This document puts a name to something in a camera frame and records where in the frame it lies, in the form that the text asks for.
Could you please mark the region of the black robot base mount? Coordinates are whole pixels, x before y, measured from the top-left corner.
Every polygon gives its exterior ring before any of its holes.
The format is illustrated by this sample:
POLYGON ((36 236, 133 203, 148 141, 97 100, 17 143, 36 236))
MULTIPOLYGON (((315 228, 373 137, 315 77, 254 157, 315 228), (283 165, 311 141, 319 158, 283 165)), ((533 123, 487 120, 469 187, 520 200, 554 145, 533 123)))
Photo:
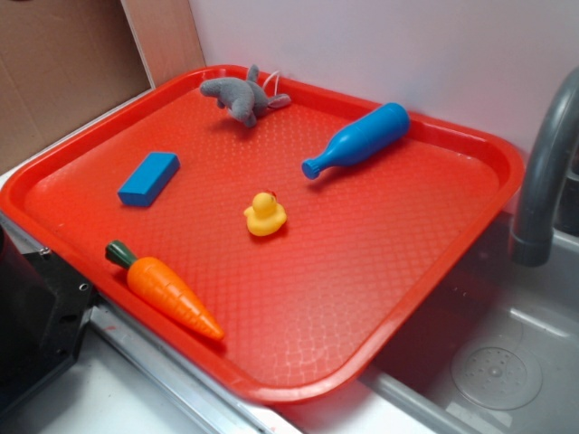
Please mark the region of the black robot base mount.
POLYGON ((1 416, 72 367, 92 283, 55 253, 22 253, 1 230, 1 416))

